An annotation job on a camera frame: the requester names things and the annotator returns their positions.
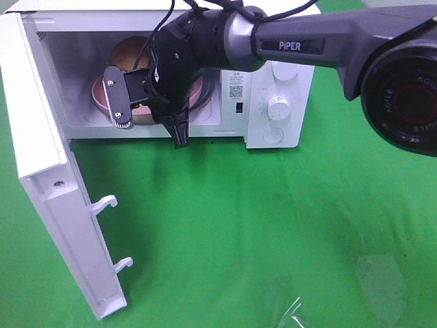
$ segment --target microwave door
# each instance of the microwave door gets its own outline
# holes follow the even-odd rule
[[[62,105],[31,15],[0,16],[0,65],[18,178],[97,318],[124,306],[117,278],[131,258],[113,264],[92,204],[52,109]]]

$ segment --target microwave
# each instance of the microwave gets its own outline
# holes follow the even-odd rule
[[[245,4],[268,14],[290,6]],[[69,143],[169,137],[146,110],[138,112],[133,128],[114,127],[96,91],[115,47],[148,37],[167,5],[20,0],[0,16],[0,65],[18,178],[98,319],[127,305],[117,274],[133,260],[113,262],[96,215],[117,199],[108,195],[91,203]],[[171,18],[188,9],[177,1]],[[317,13],[315,6],[304,12]],[[256,72],[206,70],[193,89],[193,103],[206,96],[191,112],[190,136],[241,137],[247,148],[297,146],[313,69],[267,61]]]

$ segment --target screw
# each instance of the screw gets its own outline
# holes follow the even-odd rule
[[[64,181],[57,181],[53,184],[55,188],[62,188],[65,185]]]

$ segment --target green backdrop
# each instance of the green backdrop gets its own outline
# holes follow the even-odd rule
[[[135,262],[102,321],[18,182],[3,94],[0,114],[0,327],[437,326],[435,158],[379,138],[334,70],[315,71],[295,149],[72,142],[91,200],[119,200],[99,215],[113,261]]]

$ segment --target robotic arm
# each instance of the robotic arm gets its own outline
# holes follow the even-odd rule
[[[245,7],[255,16],[264,13]],[[190,10],[158,31],[150,67],[105,70],[114,125],[148,105],[176,148],[188,139],[188,97],[204,68],[253,72],[275,60],[335,68],[346,99],[387,141],[437,156],[437,5],[247,20],[233,8]]]

